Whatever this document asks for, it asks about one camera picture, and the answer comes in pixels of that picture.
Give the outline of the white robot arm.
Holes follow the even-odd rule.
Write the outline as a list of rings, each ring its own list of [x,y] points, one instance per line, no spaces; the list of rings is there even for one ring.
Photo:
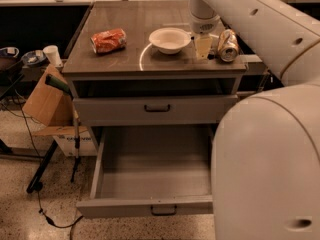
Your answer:
[[[282,82],[216,130],[216,240],[320,240],[320,23],[280,0],[190,0],[214,10]]]

